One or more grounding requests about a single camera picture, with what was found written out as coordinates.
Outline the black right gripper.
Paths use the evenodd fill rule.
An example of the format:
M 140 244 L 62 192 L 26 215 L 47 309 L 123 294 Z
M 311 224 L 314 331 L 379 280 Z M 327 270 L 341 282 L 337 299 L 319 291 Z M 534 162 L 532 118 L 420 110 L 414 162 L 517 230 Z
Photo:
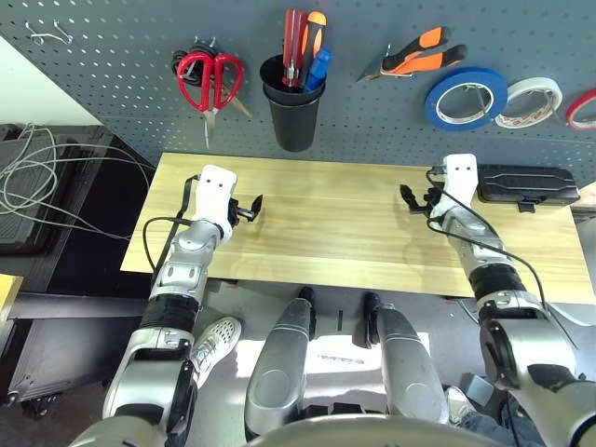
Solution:
M 423 196 L 423 199 L 426 202 L 424 206 L 417 202 L 412 189 L 406 184 L 400 185 L 400 196 L 408 206 L 408 210 L 411 214 L 425 214 L 425 216 L 429 218 L 433 209 L 440 202 L 442 191 L 437 187 L 428 188 Z

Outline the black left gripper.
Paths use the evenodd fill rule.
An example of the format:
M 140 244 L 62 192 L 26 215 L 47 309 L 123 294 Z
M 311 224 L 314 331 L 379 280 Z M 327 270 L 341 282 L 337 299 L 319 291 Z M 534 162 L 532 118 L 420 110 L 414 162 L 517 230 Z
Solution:
M 239 223 L 239 218 L 244 218 L 248 223 L 252 223 L 261 212 L 263 199 L 263 195 L 257 196 L 252 201 L 251 207 L 245 209 L 238 206 L 238 201 L 236 199 L 230 198 L 227 211 L 227 219 L 230 226 L 232 228 L 236 227 Z

